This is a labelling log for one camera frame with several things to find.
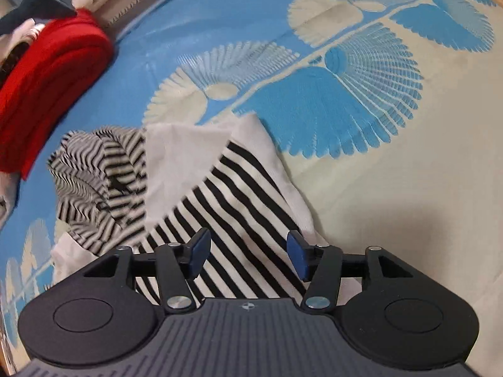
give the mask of black and white striped fabric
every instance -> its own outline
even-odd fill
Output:
[[[142,131],[133,128],[69,132],[49,159],[57,218],[95,255],[145,237],[144,141]]]
[[[286,253],[286,235],[298,226],[276,184],[253,154],[229,142],[207,177],[170,211],[138,247],[187,242],[210,229],[211,254],[189,287],[203,297],[301,299],[305,285]],[[154,278],[138,282],[158,302]]]
[[[70,236],[95,255],[119,244],[143,253],[164,243],[185,243],[205,227],[212,235],[211,254],[201,275],[189,282],[198,302],[204,297],[300,301],[305,285],[286,253],[288,231],[298,226],[258,159],[228,142],[206,178],[147,234],[143,144],[137,129],[104,128],[64,137],[49,168],[58,218],[70,225]],[[137,290],[159,302],[155,278],[137,278]]]

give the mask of bed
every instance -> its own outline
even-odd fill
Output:
[[[503,11],[492,0],[158,0],[54,130],[0,234],[12,366],[23,306],[52,282],[65,227],[46,161],[104,124],[214,123],[255,112],[318,231],[381,245],[472,304],[469,364],[503,370]]]

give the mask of logo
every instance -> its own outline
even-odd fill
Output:
[[[243,309],[245,309],[246,311],[248,311],[248,312],[249,312],[250,310],[255,309],[255,308],[256,308],[256,305],[254,305],[254,304],[253,304],[253,303],[251,303],[251,302],[246,302],[246,303],[243,303],[243,304],[241,305],[241,307],[242,307]]]

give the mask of white cloth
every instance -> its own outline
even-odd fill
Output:
[[[316,235],[311,212],[288,179],[271,138],[254,114],[241,118],[230,115],[220,123],[205,126],[154,123],[146,127],[147,231],[208,174],[231,139],[249,149],[270,174],[306,240],[312,245],[325,243]]]
[[[28,18],[12,34],[2,36],[0,39],[0,51],[2,60],[10,54],[12,49],[20,42],[32,44],[37,39],[39,33],[44,29],[44,24],[35,24],[33,18]]]
[[[97,256],[82,248],[65,232],[52,249],[51,258],[54,263],[52,281],[56,284],[93,262]]]

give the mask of red blanket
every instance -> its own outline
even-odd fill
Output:
[[[50,22],[0,90],[0,171],[26,179],[55,124],[104,72],[113,45],[91,13]]]

